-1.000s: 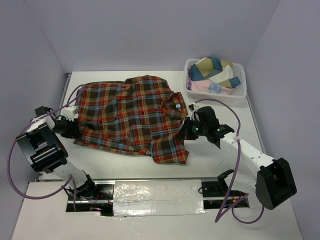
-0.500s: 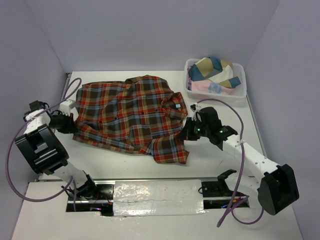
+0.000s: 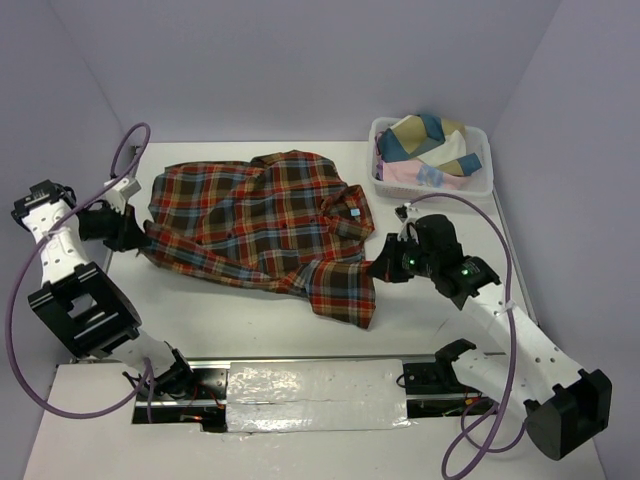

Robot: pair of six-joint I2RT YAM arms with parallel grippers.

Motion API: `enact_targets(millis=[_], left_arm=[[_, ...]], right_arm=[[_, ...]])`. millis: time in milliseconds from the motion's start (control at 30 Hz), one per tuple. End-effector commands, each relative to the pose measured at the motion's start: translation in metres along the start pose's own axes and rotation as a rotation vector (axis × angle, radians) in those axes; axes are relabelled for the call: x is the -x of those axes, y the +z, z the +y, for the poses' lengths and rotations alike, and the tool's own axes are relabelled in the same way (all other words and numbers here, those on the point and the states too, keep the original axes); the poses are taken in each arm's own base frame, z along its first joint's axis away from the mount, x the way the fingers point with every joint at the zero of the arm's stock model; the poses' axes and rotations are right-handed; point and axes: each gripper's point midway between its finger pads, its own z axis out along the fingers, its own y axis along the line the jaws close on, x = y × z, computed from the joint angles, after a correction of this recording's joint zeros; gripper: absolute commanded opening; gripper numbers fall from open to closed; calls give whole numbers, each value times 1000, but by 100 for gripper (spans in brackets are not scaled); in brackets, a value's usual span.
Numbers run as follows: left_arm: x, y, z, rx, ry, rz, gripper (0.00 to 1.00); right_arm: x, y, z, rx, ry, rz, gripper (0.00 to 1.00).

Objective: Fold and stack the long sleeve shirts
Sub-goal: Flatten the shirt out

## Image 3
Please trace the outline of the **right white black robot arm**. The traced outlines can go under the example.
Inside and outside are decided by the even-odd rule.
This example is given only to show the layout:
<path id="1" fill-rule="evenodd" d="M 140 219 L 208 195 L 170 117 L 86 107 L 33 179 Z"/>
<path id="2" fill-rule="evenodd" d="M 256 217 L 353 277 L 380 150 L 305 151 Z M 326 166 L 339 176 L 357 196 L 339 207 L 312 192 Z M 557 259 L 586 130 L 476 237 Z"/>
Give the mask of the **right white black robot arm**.
<path id="1" fill-rule="evenodd" d="M 397 208 L 399 233 L 386 237 L 372 277 L 391 283 L 430 279 L 436 290 L 482 327 L 509 356 L 502 367 L 468 340 L 436 354 L 435 380 L 444 390 L 462 385 L 499 400 L 514 376 L 507 409 L 524 424 L 546 457 L 561 460 L 605 430 L 612 383 L 599 369 L 586 371 L 566 355 L 507 296 L 507 283 L 481 258 L 464 254 L 453 223 L 442 214 L 418 216 Z"/>

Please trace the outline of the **red brown plaid shirt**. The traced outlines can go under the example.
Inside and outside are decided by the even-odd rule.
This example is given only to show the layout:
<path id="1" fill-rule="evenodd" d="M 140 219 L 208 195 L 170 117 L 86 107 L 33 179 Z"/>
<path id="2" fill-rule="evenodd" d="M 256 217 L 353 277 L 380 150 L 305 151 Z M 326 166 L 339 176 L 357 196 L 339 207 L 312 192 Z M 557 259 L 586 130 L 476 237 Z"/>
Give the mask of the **red brown plaid shirt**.
<path id="1" fill-rule="evenodd" d="M 376 309 L 365 192 L 334 162 L 289 151 L 191 162 L 153 181 L 143 224 L 153 265 L 220 285 L 303 298 L 321 317 L 367 329 Z"/>

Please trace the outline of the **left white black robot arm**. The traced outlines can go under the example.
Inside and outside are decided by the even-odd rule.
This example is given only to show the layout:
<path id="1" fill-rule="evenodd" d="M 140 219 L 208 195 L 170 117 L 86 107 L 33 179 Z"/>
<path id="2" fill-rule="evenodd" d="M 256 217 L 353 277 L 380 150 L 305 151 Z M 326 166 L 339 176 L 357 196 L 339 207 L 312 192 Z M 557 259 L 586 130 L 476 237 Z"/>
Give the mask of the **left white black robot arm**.
<path id="1" fill-rule="evenodd" d="M 195 372 L 178 349 L 143 331 L 131 301 L 83 247 L 89 240 L 113 252 L 149 246 L 128 202 L 139 189 L 126 177 L 78 213 L 72 211 L 77 205 L 73 189 L 50 180 L 15 201 L 13 219 L 45 243 L 41 286 L 28 302 L 75 357 L 112 358 L 139 372 L 150 367 L 155 396 L 184 399 L 195 390 Z"/>

